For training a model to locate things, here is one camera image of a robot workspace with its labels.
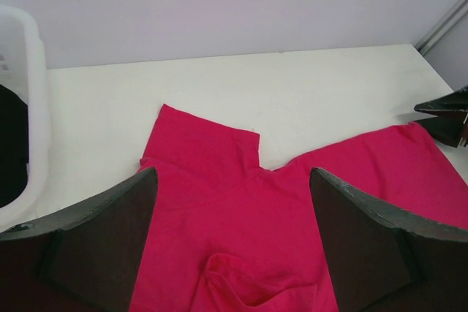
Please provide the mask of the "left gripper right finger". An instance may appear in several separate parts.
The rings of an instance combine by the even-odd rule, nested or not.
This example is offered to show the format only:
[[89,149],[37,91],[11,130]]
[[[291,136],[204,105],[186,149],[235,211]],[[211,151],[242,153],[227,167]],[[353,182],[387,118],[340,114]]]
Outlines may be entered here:
[[310,192],[340,311],[466,311],[467,231],[314,168]]

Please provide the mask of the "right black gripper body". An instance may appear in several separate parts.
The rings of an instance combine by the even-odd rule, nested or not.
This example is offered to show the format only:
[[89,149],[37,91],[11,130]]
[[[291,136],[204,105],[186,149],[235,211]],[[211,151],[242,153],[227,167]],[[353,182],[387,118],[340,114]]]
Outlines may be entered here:
[[467,147],[467,114],[461,117],[437,116],[416,120],[436,141],[457,148]]

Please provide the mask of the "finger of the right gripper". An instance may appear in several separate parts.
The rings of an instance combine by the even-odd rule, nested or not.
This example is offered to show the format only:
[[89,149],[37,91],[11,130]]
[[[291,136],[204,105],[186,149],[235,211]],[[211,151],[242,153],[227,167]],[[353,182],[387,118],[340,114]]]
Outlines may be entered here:
[[467,86],[460,88],[440,98],[422,102],[414,106],[414,111],[420,113],[466,113],[467,112]]

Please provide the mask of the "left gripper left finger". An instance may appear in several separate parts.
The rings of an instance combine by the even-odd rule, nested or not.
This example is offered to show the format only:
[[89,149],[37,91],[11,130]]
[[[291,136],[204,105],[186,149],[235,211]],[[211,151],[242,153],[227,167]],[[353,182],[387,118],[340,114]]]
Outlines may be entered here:
[[154,168],[1,233],[2,311],[128,311],[156,203]]

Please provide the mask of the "pink t shirt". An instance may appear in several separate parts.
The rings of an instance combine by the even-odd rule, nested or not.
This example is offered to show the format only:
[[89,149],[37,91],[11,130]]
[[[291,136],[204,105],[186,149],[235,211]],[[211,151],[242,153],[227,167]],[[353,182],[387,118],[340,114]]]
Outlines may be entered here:
[[140,160],[159,178],[132,311],[336,311],[309,189],[321,167],[356,188],[467,227],[467,185],[416,123],[260,166],[260,137],[168,105]]

